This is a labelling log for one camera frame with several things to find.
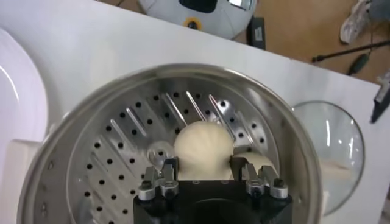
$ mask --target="white table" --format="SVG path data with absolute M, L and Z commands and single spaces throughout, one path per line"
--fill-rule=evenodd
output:
M 324 100 L 343 107 L 363 132 L 365 170 L 350 200 L 322 223 L 378 222 L 390 182 L 390 110 L 369 123 L 378 85 L 92 0 L 0 0 L 0 26 L 41 72 L 51 123 L 114 78 L 167 63 L 234 69 L 290 105 Z

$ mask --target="white shoe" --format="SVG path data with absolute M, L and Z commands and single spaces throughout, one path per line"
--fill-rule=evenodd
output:
M 369 24 L 371 0 L 359 0 L 352 7 L 350 16 L 344 21 L 340 29 L 340 40 L 343 43 L 353 42 L 363 29 Z

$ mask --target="bolt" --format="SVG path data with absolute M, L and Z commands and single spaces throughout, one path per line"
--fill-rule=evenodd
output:
M 282 179 L 276 178 L 274 179 L 274 187 L 283 187 L 285 182 Z
M 152 182 L 149 181 L 149 180 L 142 181 L 141 188 L 142 189 L 150 189 L 150 188 L 152 188 Z
M 256 199 L 259 199 L 261 197 L 261 192 L 260 192 L 259 188 L 253 189 L 252 196 L 253 196 L 253 198 L 256 198 Z

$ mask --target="stainless steel steamer basket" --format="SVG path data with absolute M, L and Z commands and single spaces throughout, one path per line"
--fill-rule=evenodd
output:
M 268 156 L 293 196 L 294 223 L 319 223 L 320 168 L 290 107 L 259 82 L 210 65 L 158 66 L 87 97 L 35 157 L 18 223 L 132 223 L 145 168 L 161 167 L 179 131 L 200 120 L 223 125 L 237 150 Z

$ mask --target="white dough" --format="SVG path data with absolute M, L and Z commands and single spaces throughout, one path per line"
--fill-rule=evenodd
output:
M 175 141 L 180 180 L 228 180 L 233 139 L 215 122 L 198 121 L 184 128 Z
M 274 171 L 277 173 L 274 164 L 266 156 L 262 156 L 255 152 L 244 152 L 235 155 L 234 157 L 243 157 L 255 166 L 256 173 L 262 166 L 272 166 Z

